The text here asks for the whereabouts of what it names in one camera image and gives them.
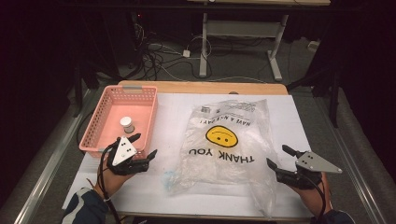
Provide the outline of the person's right hand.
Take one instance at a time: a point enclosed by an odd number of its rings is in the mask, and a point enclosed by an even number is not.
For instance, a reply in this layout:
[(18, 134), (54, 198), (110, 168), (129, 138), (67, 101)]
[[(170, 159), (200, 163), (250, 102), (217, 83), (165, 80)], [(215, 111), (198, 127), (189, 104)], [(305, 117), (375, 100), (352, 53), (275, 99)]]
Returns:
[(300, 196), (302, 202), (307, 207), (307, 209), (315, 217), (319, 217), (321, 213), (326, 214), (327, 212), (332, 210), (330, 188), (327, 175), (325, 173), (322, 174), (322, 182), (318, 185), (318, 188), (325, 195), (326, 206), (323, 213), (321, 212), (323, 205), (322, 198), (316, 189), (297, 189), (295, 187), (292, 187), (292, 189)]

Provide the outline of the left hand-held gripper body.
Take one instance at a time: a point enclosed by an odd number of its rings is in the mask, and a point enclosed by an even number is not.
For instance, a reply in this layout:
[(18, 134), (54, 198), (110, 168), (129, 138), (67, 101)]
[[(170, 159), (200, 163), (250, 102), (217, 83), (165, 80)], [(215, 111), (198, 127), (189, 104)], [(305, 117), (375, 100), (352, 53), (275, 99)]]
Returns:
[(138, 150), (128, 140), (122, 136), (116, 141), (116, 148), (109, 152), (107, 167), (115, 175), (133, 175), (146, 172), (149, 169), (149, 161), (138, 159)]

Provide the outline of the clear smiley plastic bag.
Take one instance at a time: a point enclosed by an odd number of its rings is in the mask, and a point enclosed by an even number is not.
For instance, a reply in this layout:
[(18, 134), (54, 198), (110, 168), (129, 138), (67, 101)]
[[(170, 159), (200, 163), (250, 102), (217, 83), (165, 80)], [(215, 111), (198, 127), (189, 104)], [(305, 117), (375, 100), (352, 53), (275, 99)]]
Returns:
[(197, 183), (246, 184), (255, 207), (269, 217), (276, 204), (269, 159), (277, 154), (266, 100), (199, 105), (191, 112), (169, 190), (180, 193)]

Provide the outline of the person's left hand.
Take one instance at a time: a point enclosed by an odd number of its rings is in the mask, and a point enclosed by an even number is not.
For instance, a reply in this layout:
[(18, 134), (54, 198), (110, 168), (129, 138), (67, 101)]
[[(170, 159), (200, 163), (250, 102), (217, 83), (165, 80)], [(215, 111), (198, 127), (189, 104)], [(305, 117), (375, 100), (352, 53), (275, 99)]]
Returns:
[(103, 162), (103, 167), (98, 167), (98, 180), (93, 187), (93, 190), (102, 198), (110, 198), (115, 194), (123, 184), (133, 177), (133, 175), (115, 175)]

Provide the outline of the white table mat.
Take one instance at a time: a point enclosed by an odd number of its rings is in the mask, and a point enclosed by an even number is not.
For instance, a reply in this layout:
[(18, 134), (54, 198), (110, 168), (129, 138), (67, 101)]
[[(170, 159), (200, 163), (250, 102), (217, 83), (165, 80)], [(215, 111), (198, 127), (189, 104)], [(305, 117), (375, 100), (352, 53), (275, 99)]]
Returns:
[(225, 100), (255, 102), (265, 99), (278, 155), (277, 165), (295, 168), (295, 159), (282, 150), (288, 145), (300, 151), (310, 148), (298, 111), (290, 95), (183, 94), (160, 93), (150, 147), (158, 151), (145, 173), (135, 175), (112, 197), (121, 213), (144, 216), (182, 216), (198, 218), (236, 218), (265, 220), (256, 209), (246, 185), (198, 183), (172, 195), (167, 178), (175, 170), (178, 153), (191, 111), (199, 105)]

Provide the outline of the pink plastic basket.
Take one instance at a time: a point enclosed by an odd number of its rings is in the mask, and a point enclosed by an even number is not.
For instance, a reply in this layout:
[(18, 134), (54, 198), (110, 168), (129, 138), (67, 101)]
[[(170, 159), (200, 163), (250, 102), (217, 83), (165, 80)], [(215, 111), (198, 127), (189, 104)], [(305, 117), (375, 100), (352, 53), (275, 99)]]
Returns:
[[(118, 137), (130, 137), (141, 133), (140, 138), (133, 142), (133, 146), (138, 150), (137, 158), (145, 158), (150, 152), (157, 104), (157, 88), (154, 86), (105, 87), (80, 140), (79, 148), (92, 157), (99, 158), (104, 149)], [(120, 125), (120, 119), (123, 117), (132, 118), (132, 133), (126, 133)]]

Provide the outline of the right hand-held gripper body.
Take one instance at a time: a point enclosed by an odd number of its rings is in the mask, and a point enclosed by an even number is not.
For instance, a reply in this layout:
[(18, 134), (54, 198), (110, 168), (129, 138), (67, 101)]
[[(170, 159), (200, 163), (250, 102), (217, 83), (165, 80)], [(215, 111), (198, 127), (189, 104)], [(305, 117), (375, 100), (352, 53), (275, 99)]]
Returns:
[(314, 189), (321, 182), (323, 173), (343, 173), (341, 168), (314, 152), (305, 151), (301, 153), (302, 156), (297, 158), (295, 162), (296, 171), (292, 172), (278, 168), (275, 172), (277, 182), (297, 189)]

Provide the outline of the metal floor rail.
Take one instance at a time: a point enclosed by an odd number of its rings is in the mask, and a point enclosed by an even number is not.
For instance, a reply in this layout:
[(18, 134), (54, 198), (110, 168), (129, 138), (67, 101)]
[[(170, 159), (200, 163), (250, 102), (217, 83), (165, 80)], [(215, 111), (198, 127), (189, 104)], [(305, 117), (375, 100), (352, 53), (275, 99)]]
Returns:
[(339, 98), (336, 124), (330, 120), (328, 101), (317, 98), (315, 103), (334, 142), (334, 157), (344, 169), (342, 176), (330, 176), (333, 204), (352, 215), (357, 224), (390, 224), (388, 172), (374, 153), (347, 99)]
[(53, 152), (43, 169), (40, 177), (37, 179), (34, 188), (32, 189), (29, 197), (27, 198), (24, 206), (18, 214), (14, 224), (28, 224), (34, 217), (39, 205), (44, 199), (56, 172), (64, 158), (66, 148), (73, 139), (74, 134), (77, 132), (78, 125), (82, 122), (83, 115), (87, 111), (86, 107), (92, 102), (96, 94), (96, 90), (85, 90), (82, 96), (82, 108), (77, 114), (73, 114), (62, 128), (59, 143), (53, 147)]

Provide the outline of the white desk frame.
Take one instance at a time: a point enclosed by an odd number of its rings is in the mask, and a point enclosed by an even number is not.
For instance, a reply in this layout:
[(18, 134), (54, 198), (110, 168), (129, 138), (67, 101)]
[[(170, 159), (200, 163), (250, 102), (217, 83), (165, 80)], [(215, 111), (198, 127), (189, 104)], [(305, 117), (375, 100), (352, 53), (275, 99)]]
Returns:
[(210, 49), (207, 37), (212, 36), (237, 36), (237, 37), (270, 37), (275, 40), (274, 48), (266, 52), (268, 62), (272, 69), (274, 79), (281, 81), (283, 79), (279, 70), (276, 55), (282, 36), (286, 29), (289, 16), (283, 15), (282, 19), (277, 22), (258, 22), (258, 21), (220, 21), (210, 20), (206, 13), (203, 14), (202, 22), (202, 46), (200, 54), (199, 77), (207, 77)]

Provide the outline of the black stand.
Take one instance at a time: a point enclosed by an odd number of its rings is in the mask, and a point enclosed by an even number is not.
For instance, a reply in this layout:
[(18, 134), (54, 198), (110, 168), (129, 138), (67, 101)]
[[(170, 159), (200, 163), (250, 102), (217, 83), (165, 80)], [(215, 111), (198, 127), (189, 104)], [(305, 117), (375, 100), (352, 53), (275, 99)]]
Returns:
[(75, 101), (76, 109), (74, 117), (76, 118), (82, 109), (82, 83), (85, 83), (89, 89), (96, 90), (99, 87), (99, 81), (96, 77), (96, 72), (91, 62), (82, 61), (77, 63), (74, 67), (74, 90), (75, 90)]
[(337, 124), (337, 107), (339, 93), (340, 75), (339, 72), (330, 67), (324, 67), (311, 75), (306, 75), (287, 85), (287, 91), (291, 91), (299, 86), (309, 86), (314, 97), (329, 97), (329, 119), (334, 128)]

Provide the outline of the small white bottle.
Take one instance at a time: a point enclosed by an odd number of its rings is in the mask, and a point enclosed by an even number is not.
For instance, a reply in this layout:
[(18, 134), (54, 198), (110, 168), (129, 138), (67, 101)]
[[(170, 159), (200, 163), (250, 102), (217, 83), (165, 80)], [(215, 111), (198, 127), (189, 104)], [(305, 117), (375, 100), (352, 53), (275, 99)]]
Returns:
[(134, 125), (131, 117), (121, 118), (120, 125), (126, 133), (132, 133), (134, 131)]

